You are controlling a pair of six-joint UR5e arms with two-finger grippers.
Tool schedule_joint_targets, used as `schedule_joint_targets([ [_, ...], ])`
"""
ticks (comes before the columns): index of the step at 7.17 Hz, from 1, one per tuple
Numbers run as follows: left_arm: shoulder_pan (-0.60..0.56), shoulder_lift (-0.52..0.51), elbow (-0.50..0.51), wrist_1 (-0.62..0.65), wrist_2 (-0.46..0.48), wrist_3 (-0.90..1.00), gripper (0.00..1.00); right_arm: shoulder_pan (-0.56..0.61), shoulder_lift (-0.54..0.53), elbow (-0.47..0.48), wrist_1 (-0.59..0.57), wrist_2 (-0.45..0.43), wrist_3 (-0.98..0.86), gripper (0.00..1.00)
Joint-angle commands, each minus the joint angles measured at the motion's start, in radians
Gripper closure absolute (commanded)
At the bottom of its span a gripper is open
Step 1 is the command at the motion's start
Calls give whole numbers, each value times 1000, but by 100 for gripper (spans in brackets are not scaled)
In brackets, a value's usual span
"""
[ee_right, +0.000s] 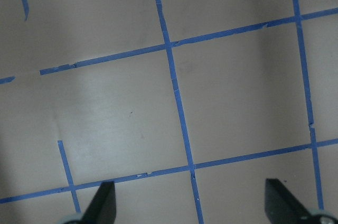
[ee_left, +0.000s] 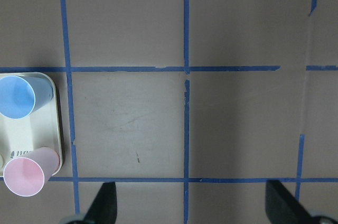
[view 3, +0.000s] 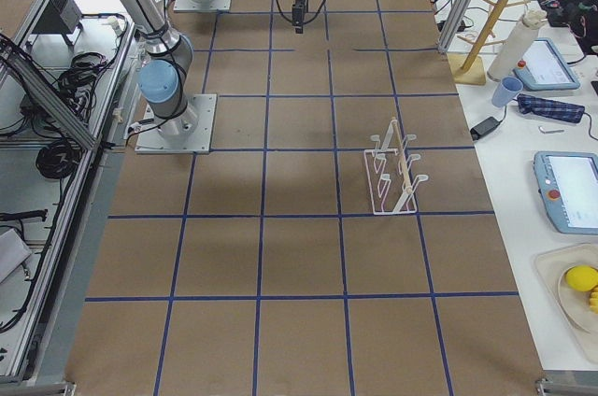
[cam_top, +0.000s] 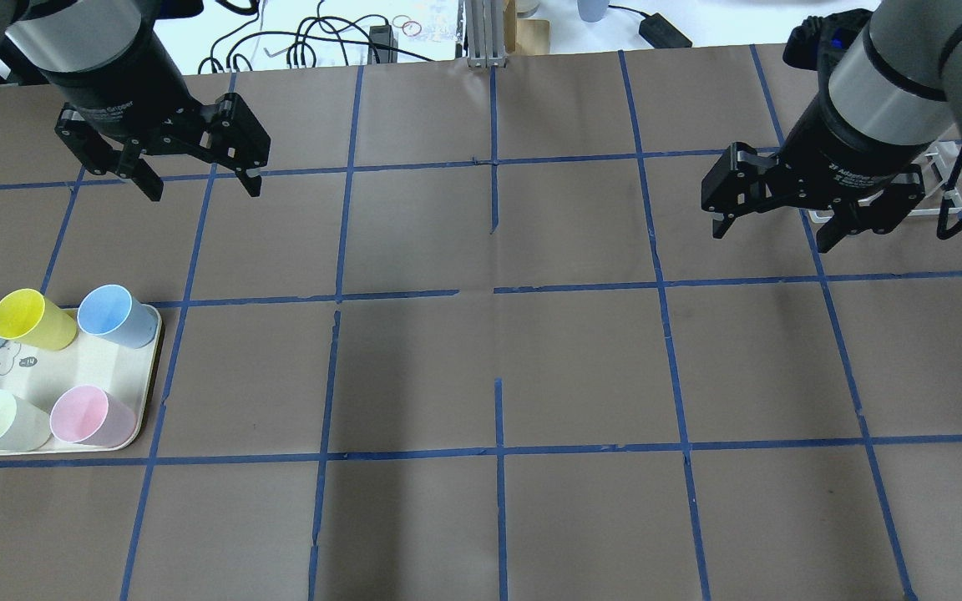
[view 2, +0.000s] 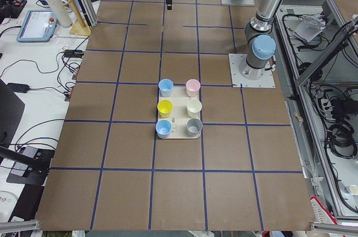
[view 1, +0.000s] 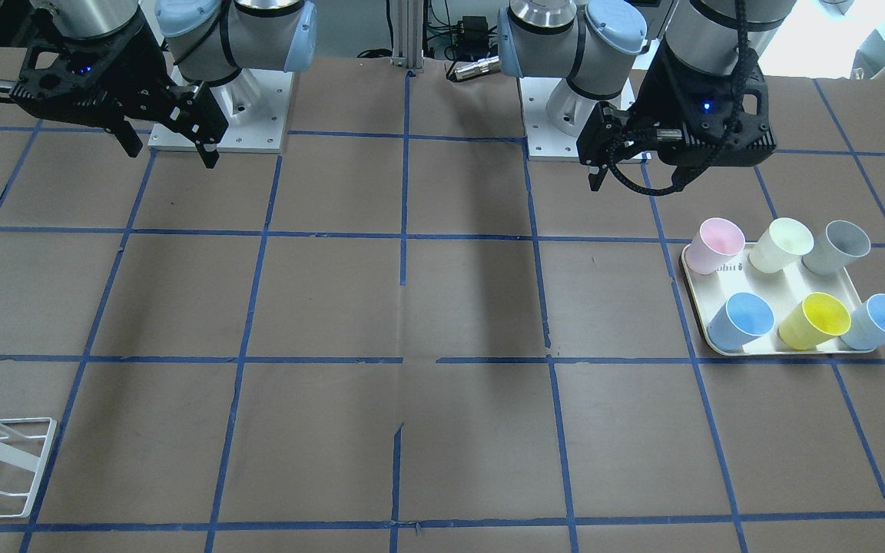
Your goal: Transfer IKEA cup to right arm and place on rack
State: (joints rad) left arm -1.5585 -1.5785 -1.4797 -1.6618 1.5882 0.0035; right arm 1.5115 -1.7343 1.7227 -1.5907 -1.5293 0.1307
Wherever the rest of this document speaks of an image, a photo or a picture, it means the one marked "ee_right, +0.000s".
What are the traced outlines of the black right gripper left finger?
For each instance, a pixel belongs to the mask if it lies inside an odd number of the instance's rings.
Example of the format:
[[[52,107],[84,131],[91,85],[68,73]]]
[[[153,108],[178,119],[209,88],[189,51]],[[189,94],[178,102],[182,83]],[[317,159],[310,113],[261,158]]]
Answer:
[[[114,182],[103,182],[81,218],[81,223],[114,223],[117,214]]]

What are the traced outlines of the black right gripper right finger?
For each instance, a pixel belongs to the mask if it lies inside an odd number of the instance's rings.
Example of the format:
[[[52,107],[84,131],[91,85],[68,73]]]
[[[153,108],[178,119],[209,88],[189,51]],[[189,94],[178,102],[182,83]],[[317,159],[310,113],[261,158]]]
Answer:
[[[312,214],[278,180],[265,180],[265,214],[270,223],[321,223],[323,214]]]

